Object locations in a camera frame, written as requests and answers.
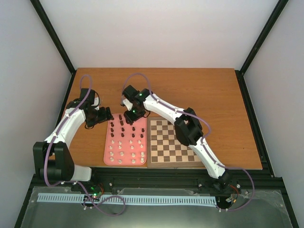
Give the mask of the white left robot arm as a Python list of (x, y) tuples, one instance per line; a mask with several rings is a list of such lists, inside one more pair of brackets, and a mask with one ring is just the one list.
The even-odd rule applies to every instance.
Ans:
[(98, 188), (99, 179), (92, 175), (92, 169), (76, 165), (69, 147), (81, 125), (92, 129), (97, 124), (114, 119), (109, 107), (99, 105), (99, 94), (90, 88), (82, 88), (80, 97), (67, 104), (63, 118), (51, 135), (34, 144), (35, 172), (48, 186), (50, 181), (82, 181), (88, 191)]

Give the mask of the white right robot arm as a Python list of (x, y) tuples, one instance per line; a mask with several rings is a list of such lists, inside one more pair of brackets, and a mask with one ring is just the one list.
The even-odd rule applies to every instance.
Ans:
[(230, 183), (231, 176), (224, 164), (209, 147), (203, 134), (202, 120), (193, 109), (182, 109), (169, 104), (148, 89), (136, 90), (129, 85), (122, 90), (121, 106), (128, 124), (133, 124), (144, 117), (146, 112), (153, 112), (174, 125), (177, 140), (192, 149), (199, 157), (208, 175), (213, 179), (214, 188), (223, 191)]

